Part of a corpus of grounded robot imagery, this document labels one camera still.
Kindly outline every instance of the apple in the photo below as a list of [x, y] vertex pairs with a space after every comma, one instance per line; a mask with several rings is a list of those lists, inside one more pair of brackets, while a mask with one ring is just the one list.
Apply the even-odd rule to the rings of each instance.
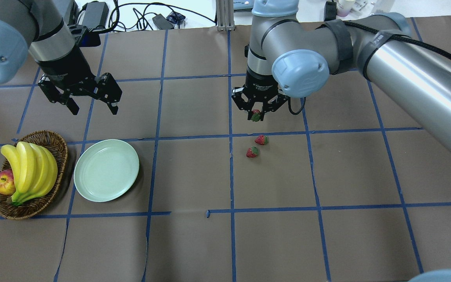
[[16, 191], [13, 179], [13, 171], [3, 170], [0, 172], [0, 193], [3, 195], [13, 195]]

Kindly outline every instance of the round plate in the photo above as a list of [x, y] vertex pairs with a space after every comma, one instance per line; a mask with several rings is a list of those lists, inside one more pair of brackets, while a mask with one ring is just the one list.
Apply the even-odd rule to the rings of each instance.
[[74, 184], [92, 202], [107, 202], [123, 195], [135, 182], [139, 159], [125, 141], [108, 139], [95, 143], [79, 157]]

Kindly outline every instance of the fruit basket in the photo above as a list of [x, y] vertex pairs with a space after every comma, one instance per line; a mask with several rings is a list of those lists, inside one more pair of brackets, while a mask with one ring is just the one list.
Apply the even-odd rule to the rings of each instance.
[[[9, 196], [0, 194], [0, 214], [7, 219], [26, 219], [43, 211], [53, 201], [61, 187], [61, 181], [66, 169], [66, 162], [68, 158], [67, 143], [62, 136], [55, 132], [48, 130], [36, 131], [31, 134], [27, 134], [19, 141], [34, 143], [48, 149], [57, 161], [58, 174], [55, 185], [48, 194], [39, 198], [28, 200], [18, 207], [7, 203]], [[1, 171], [8, 168], [10, 168], [10, 165], [8, 160], [5, 159]]]

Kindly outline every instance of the white background surface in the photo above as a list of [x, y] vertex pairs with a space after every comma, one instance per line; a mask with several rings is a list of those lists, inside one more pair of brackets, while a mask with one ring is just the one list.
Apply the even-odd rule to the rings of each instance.
[[[84, 5], [91, 0], [76, 0], [79, 7]], [[446, 16], [451, 15], [451, 0], [392, 0], [394, 4], [392, 5], [391, 11], [395, 11], [403, 14], [403, 16]], [[109, 6], [109, 13], [114, 7], [112, 0], [104, 0]], [[132, 2], [130, 0], [119, 0], [119, 4], [125, 4]], [[186, 9], [191, 9], [198, 13], [201, 13], [208, 18], [215, 18], [215, 0], [160, 0], [169, 5], [175, 5], [178, 7], [183, 7]], [[300, 0], [299, 1], [299, 12], [297, 13], [297, 19], [300, 22], [320, 22], [323, 20], [323, 11], [326, 0]], [[121, 17], [120, 21], [126, 24], [128, 27], [134, 25], [137, 21], [132, 8], [135, 7], [141, 12], [145, 8], [145, 5], [129, 5], [121, 7]], [[357, 18], [364, 18], [369, 16], [372, 9], [370, 3], [367, 7], [363, 8], [365, 11], [362, 14], [357, 14], [352, 12], [349, 16], [343, 18], [344, 20], [354, 20]], [[168, 16], [170, 9], [161, 6], [151, 6], [147, 11], [152, 11], [157, 14], [162, 14], [163, 16]], [[214, 24], [205, 18], [198, 15], [190, 13], [188, 11], [180, 11], [181, 14], [186, 16], [186, 24], [182, 28], [194, 28], [194, 27], [211, 27]], [[250, 25], [252, 23], [252, 15], [249, 12], [236, 12], [235, 13], [235, 24], [236, 25]]]

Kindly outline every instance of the red strawberry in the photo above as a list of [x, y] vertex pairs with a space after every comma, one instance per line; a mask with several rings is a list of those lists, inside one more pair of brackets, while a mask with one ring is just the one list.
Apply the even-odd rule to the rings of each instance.
[[267, 143], [269, 143], [269, 138], [267, 138], [267, 136], [260, 134], [256, 139], [255, 139], [255, 143], [259, 144], [259, 145], [265, 145]]
[[258, 149], [256, 147], [248, 148], [247, 157], [256, 157], [258, 156]]
[[259, 121], [260, 120], [260, 110], [252, 110], [252, 113], [253, 113], [253, 115], [252, 115], [252, 118], [251, 118], [251, 120], [252, 121]]

